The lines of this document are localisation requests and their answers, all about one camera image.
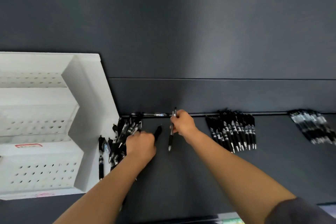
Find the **hand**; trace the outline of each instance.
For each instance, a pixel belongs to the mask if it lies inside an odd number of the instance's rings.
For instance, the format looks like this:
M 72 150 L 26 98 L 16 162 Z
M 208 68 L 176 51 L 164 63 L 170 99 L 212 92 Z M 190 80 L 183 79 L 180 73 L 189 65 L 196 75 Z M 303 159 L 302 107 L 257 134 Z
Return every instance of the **hand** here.
M 127 156 L 133 156 L 144 164 L 144 167 L 155 156 L 154 136 L 145 131 L 135 132 L 126 140 Z
M 178 132 L 190 144 L 193 135 L 198 131 L 194 119 L 186 111 L 178 110 L 176 117 L 170 117 L 170 121 L 174 124 L 173 132 Z

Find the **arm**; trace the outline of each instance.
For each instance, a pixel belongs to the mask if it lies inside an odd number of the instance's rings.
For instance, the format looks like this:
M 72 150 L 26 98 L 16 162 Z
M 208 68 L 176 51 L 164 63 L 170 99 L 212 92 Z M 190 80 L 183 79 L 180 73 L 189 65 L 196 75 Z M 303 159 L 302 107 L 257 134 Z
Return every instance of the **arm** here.
M 264 223 L 277 204 L 296 198 L 263 171 L 200 132 L 186 111 L 179 110 L 171 121 L 174 132 L 182 135 L 204 161 L 245 223 Z
M 75 202 L 54 224 L 111 224 L 141 170 L 154 157 L 154 136 L 136 132 L 126 140 L 127 156 L 103 180 Z

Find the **person's left hand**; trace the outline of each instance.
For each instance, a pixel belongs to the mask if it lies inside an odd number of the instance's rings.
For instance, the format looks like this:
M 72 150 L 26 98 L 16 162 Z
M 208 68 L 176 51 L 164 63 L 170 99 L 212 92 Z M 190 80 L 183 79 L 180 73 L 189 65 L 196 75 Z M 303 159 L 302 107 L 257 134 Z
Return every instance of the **person's left hand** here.
M 127 156 L 133 156 L 142 161 L 146 166 L 156 154 L 154 135 L 141 131 L 141 133 L 136 132 L 134 135 L 127 137 L 126 153 Z

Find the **dark gray table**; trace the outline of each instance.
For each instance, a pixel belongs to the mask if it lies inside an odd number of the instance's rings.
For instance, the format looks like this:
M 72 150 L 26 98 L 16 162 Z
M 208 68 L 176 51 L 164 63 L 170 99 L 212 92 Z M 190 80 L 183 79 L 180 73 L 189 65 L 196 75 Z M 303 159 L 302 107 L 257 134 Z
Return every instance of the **dark gray table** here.
M 288 116 L 256 116 L 258 149 L 239 156 L 294 194 L 312 203 L 336 201 L 336 146 L 312 145 Z M 336 115 L 328 115 L 336 127 Z M 208 132 L 204 118 L 197 127 Z M 118 223 L 156 221 L 233 212 L 225 195 L 192 148 L 177 136 L 168 152 L 169 119 L 145 119 L 144 130 L 162 124 L 157 155 L 138 176 Z M 81 195 L 0 202 L 3 224 L 52 223 Z

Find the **gray sleeve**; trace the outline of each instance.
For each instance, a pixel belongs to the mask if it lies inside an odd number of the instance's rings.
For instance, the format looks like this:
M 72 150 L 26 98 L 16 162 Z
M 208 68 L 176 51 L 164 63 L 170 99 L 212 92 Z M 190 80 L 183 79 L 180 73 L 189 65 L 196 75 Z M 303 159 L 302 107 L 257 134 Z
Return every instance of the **gray sleeve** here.
M 279 203 L 266 218 L 265 224 L 336 224 L 336 219 L 317 205 L 301 198 Z

